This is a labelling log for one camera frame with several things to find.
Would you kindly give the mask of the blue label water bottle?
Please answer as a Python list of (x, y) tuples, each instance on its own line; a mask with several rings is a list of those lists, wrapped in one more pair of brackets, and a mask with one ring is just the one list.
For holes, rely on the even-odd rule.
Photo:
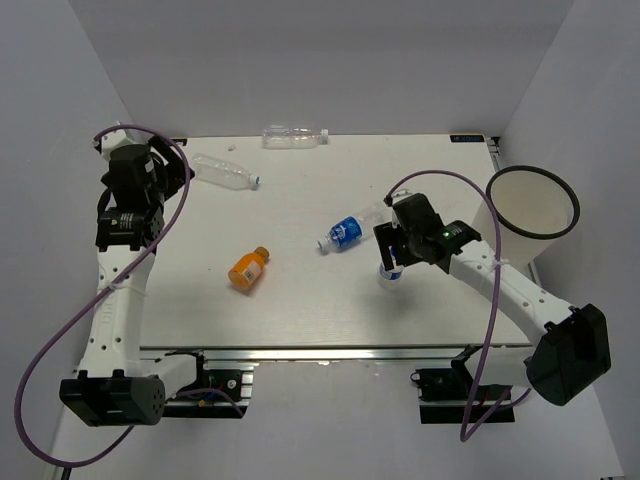
[(373, 229), (390, 219), (390, 208), (384, 202), (376, 202), (334, 224), (317, 240), (319, 252), (326, 255), (348, 250), (371, 238)]

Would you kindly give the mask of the orange juice bottle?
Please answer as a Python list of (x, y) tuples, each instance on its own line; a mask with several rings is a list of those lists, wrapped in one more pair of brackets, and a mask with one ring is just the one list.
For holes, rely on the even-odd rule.
[(238, 290), (249, 290), (263, 273), (270, 252), (262, 246), (239, 259), (228, 272), (231, 285)]

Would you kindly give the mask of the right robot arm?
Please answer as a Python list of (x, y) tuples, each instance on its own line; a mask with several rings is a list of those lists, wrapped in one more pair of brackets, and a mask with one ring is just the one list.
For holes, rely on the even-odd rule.
[(384, 270), (435, 265), (489, 300), (526, 336), (526, 347), (466, 347), (451, 362), (451, 384), (472, 399), (487, 385), (530, 388), (564, 406), (611, 368), (606, 317), (592, 304), (581, 308), (544, 291), (506, 261), (462, 221), (444, 224), (427, 197), (394, 201), (391, 221), (374, 235)]

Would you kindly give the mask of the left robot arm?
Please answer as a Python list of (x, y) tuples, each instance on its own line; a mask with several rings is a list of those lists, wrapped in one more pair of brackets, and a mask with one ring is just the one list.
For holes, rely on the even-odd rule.
[(141, 357), (141, 326), (166, 200), (193, 173), (157, 135), (145, 143), (108, 134), (99, 145), (108, 170), (97, 206), (98, 292), (78, 372), (60, 384), (64, 405), (90, 427), (155, 425), (182, 391), (199, 399), (211, 374), (194, 353)]

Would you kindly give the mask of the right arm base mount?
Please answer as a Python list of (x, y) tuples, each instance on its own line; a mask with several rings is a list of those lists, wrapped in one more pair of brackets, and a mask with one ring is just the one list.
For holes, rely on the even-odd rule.
[[(473, 374), (465, 368), (471, 354), (481, 351), (479, 346), (467, 346), (462, 353), (443, 368), (428, 367), (415, 370), (411, 383), (418, 390), (420, 422), (423, 425), (453, 425), (463, 420), (471, 391)], [(505, 389), (500, 385), (480, 385), (471, 409), (470, 423), (475, 423), (495, 404)], [(487, 423), (514, 423), (510, 406), (511, 394), (487, 420)]]

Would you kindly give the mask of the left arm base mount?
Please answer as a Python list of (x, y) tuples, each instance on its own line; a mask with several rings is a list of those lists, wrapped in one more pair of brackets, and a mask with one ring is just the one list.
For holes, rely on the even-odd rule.
[(149, 352), (145, 372), (165, 389), (165, 418), (240, 419), (251, 398), (251, 363), (214, 359), (203, 350)]

